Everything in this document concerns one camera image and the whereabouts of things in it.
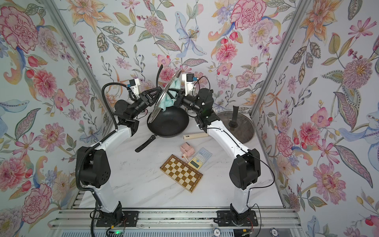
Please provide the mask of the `light green cloth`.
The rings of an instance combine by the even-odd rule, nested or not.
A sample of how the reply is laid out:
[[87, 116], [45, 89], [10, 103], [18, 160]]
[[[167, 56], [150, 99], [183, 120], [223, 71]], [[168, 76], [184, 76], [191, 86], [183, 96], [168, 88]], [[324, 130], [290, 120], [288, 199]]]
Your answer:
[[[169, 87], [170, 89], [181, 89], [181, 80], [176, 78]], [[176, 102], [177, 91], [168, 90], [167, 94], [164, 96], [159, 107], [165, 111], [167, 108], [174, 106]]]

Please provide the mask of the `glass pot lid black handle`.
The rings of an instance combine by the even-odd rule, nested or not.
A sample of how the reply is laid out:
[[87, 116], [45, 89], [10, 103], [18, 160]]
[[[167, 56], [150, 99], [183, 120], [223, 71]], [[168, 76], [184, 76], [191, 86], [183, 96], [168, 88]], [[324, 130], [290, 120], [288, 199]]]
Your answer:
[[238, 106], [233, 106], [232, 111], [220, 112], [217, 116], [241, 143], [245, 144], [253, 139], [255, 134], [253, 122], [239, 112]]

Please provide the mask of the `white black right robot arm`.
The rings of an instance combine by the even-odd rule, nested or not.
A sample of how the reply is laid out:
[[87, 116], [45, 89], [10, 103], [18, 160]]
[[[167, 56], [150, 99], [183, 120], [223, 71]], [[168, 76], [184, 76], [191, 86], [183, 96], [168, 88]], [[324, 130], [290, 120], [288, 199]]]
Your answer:
[[210, 95], [212, 90], [203, 88], [195, 96], [186, 94], [183, 89], [177, 92], [174, 106], [183, 106], [195, 112], [194, 119], [198, 127], [214, 138], [233, 160], [229, 177], [235, 186], [235, 194], [228, 218], [236, 223], [247, 219], [250, 215], [250, 191], [257, 188], [256, 183], [261, 175], [260, 153], [257, 149], [250, 150], [243, 145], [214, 112]]

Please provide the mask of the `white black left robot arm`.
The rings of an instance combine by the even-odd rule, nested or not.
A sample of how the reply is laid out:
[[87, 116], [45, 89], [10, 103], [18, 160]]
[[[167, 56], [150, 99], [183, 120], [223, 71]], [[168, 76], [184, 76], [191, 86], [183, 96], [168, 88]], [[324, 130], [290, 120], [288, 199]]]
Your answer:
[[161, 91], [160, 87], [145, 90], [132, 104], [125, 100], [117, 101], [113, 113], [115, 129], [95, 144], [78, 149], [76, 186], [80, 191], [92, 193], [97, 204], [96, 210], [109, 224], [119, 224], [124, 220], [122, 205], [109, 182], [111, 152], [137, 132], [138, 115], [155, 104]]

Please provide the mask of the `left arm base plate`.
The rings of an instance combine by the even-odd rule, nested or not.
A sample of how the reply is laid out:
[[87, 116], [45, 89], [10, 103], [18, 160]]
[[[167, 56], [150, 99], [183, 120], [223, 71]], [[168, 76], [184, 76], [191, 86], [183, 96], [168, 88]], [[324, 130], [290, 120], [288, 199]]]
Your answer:
[[100, 212], [96, 227], [136, 227], [139, 211], [122, 211], [115, 213]]

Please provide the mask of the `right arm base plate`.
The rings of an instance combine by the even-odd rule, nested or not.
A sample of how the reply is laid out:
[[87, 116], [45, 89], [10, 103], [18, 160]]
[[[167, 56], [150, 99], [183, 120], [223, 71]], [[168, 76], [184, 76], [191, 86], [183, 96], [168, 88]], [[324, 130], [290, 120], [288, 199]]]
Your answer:
[[214, 223], [219, 227], [248, 227], [259, 226], [256, 212], [253, 210], [247, 210], [246, 212], [239, 214], [232, 210], [216, 212], [217, 217], [214, 218]]

